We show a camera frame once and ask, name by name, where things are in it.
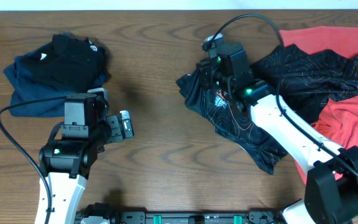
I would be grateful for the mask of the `black orange patterned jersey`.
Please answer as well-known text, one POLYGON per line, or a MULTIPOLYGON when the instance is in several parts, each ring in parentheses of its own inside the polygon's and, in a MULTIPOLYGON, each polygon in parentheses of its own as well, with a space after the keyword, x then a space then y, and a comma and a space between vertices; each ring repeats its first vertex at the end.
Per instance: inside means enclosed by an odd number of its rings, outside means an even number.
MULTIPOLYGON (((250 67, 256 78, 273 87, 278 85, 278 69, 284 63, 280 94, 287 105, 311 124, 329 100, 346 100, 344 85, 357 92, 358 54, 345 58, 333 50, 307 54, 295 44, 274 51, 250 67)), ((228 101, 226 91, 219 87, 204 90, 200 87, 198 71, 176 81, 188 109, 210 121, 215 132, 245 150, 256 165, 268 174, 288 153, 276 140, 256 127, 247 113, 240 113, 228 101)))

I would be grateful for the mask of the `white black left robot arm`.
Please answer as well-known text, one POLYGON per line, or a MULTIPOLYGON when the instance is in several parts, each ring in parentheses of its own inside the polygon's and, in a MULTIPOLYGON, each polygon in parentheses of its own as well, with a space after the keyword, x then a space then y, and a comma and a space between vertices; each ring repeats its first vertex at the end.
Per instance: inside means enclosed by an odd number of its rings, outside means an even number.
POLYGON ((50 133, 39 153, 40 197, 36 223, 113 223, 108 206, 96 203, 80 214, 77 208, 90 168, 107 144, 134 137, 127 110, 110 115, 108 92, 95 88, 69 95, 64 120, 50 133))

